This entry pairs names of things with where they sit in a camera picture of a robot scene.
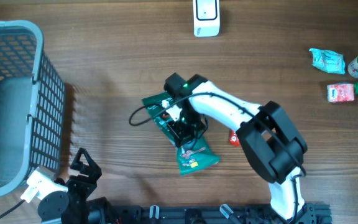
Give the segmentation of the green 3M gloves package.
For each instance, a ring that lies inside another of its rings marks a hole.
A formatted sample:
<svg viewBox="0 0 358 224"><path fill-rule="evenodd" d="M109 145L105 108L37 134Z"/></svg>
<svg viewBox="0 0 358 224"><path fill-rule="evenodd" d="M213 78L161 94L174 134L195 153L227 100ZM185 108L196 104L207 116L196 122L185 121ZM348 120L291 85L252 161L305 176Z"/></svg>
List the green 3M gloves package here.
<svg viewBox="0 0 358 224"><path fill-rule="evenodd" d="M167 92L163 92L158 95L144 98L142 99L142 102L144 105L147 105L147 112L151 117L153 117L164 108L171 105L174 100ZM169 141L176 146L174 137L169 132L167 124L171 121L173 120L169 113L154 119L154 123L157 127L164 133L164 135L166 135ZM192 139L183 146L176 147L175 155L180 175L187 175L192 172L203 170L209 166L217 164L220 161L220 157L212 152L204 137L200 137L197 141Z"/></svg>

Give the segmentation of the red stick sachet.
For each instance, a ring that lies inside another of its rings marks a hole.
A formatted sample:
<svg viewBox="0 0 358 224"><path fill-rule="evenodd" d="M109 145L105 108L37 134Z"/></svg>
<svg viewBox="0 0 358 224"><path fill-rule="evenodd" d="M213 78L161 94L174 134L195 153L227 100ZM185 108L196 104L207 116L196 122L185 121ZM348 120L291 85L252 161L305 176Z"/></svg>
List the red stick sachet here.
<svg viewBox="0 0 358 224"><path fill-rule="evenodd" d="M236 132L233 130L230 130L230 133L229 133L229 143L236 147L240 146L239 138L238 138Z"/></svg>

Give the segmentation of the light green tissue packet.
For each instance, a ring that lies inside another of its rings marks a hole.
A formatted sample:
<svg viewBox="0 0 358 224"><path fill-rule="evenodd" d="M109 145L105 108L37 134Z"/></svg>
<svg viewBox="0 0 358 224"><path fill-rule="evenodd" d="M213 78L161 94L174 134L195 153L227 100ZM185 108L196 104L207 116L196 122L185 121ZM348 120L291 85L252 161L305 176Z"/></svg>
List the light green tissue packet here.
<svg viewBox="0 0 358 224"><path fill-rule="evenodd" d="M312 66L315 68L326 73L334 73L338 75L345 74L346 64L342 54L336 53L332 50L315 48L310 48L309 52L311 52L313 57Z"/></svg>

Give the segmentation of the red square snack packet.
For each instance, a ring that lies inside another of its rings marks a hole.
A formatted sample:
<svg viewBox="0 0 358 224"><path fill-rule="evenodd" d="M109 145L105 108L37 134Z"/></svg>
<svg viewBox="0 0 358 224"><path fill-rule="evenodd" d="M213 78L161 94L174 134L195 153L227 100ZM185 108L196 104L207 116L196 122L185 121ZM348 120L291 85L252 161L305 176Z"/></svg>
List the red square snack packet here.
<svg viewBox="0 0 358 224"><path fill-rule="evenodd" d="M327 99L330 103L354 101L354 85L351 83L328 85Z"/></svg>

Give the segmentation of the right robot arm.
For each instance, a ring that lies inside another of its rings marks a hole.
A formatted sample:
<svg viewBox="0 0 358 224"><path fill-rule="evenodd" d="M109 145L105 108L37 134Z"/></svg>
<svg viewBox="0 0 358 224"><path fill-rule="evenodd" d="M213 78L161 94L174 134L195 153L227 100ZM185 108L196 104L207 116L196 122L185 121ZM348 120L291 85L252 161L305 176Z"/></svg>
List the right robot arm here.
<svg viewBox="0 0 358 224"><path fill-rule="evenodd" d="M174 102L165 109L176 147L201 137L207 130L202 116L233 130L253 170L269 184L273 211L295 223L305 202L297 179L306 175L302 166L307 145L284 109L274 101L249 103L219 89L201 75L184 80L170 75L164 90Z"/></svg>

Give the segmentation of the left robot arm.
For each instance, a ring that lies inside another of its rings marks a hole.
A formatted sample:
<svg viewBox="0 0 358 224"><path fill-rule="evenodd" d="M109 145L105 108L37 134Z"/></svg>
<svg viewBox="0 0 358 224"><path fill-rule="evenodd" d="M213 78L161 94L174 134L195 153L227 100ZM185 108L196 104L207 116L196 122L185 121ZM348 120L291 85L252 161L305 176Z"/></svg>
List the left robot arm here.
<svg viewBox="0 0 358 224"><path fill-rule="evenodd" d="M77 170L80 174L71 175L67 182L61 178L55 181L56 184L67 187L68 191L54 191L41 200L37 210L41 222L121 224L121 216L107 198L87 200L96 189L102 171L86 149L79 148L70 169Z"/></svg>

